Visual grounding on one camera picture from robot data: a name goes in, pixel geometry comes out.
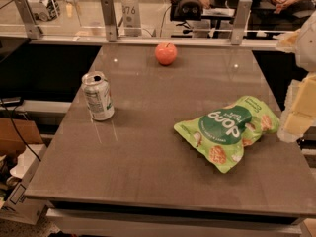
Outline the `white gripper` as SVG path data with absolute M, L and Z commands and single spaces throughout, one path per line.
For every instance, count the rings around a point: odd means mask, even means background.
M 294 142 L 316 120 L 316 13 L 300 30 L 281 34 L 276 39 L 276 50 L 295 53 L 297 66 L 310 72 L 302 81 L 291 81 L 285 97 L 285 109 L 280 116 L 278 138 Z

